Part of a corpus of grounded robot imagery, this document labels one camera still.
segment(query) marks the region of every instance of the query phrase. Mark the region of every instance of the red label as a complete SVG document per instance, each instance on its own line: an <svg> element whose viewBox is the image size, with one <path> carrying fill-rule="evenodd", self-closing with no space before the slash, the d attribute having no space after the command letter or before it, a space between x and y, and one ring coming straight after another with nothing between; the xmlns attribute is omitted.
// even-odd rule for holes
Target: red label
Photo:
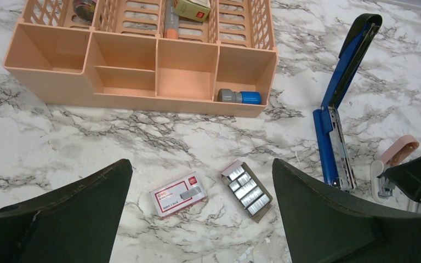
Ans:
<svg viewBox="0 0 421 263"><path fill-rule="evenodd" d="M190 182L190 185L194 185L194 184L197 184L197 180L196 180L196 177L191 177L191 178L188 178L188 181Z"/></svg>

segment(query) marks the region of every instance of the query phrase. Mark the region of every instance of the white marble tabletop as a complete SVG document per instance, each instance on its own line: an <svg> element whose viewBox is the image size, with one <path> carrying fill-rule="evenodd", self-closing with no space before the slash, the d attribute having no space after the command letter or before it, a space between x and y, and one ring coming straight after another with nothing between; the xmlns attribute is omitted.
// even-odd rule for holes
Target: white marble tabletop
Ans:
<svg viewBox="0 0 421 263"><path fill-rule="evenodd" d="M270 106L258 118L234 118L45 105L2 67L23 5L0 1L0 208L128 158L133 181L112 262L290 262L276 199L256 224L230 199L219 171L246 161L274 197L274 158L321 178L312 111L362 13L380 14L383 26L340 108L360 186L354 194L372 200L366 167L400 136L414 135L413 158L421 155L421 12L368 1L272 1L280 62ZM160 220L148 192L191 171L208 200ZM405 209L407 199L398 193L390 205Z"/></svg>

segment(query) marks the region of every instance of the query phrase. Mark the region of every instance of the open stapler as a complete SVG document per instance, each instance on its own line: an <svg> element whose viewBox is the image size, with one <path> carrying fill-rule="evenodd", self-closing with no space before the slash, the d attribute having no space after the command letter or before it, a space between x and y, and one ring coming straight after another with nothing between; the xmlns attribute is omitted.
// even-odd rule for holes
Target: open stapler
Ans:
<svg viewBox="0 0 421 263"><path fill-rule="evenodd" d="M352 23L321 108L313 112L323 179L344 191L355 189L356 180L344 143L338 107L381 25L382 17L376 14L362 14Z"/></svg>

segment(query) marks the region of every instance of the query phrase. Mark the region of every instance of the desk organizer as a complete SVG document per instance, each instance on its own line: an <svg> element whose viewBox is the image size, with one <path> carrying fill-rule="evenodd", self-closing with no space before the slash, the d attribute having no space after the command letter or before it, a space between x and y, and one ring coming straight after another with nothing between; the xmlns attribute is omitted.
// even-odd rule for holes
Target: desk organizer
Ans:
<svg viewBox="0 0 421 263"><path fill-rule="evenodd" d="M48 104L256 117L277 66L269 0L212 0L203 22L163 38L165 0L98 0L92 24L73 0L27 0L4 67ZM261 105L217 102L257 91Z"/></svg>

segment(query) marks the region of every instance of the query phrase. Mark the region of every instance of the slotted basket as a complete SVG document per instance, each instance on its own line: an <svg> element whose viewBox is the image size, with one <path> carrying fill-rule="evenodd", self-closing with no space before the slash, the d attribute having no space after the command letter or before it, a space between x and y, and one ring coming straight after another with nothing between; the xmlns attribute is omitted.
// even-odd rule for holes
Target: slotted basket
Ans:
<svg viewBox="0 0 421 263"><path fill-rule="evenodd" d="M256 117L276 71L269 0L211 0L205 22L163 38L165 0L98 0L91 24L73 0L27 0L4 67L50 104ZM261 105L217 102L221 88Z"/></svg>

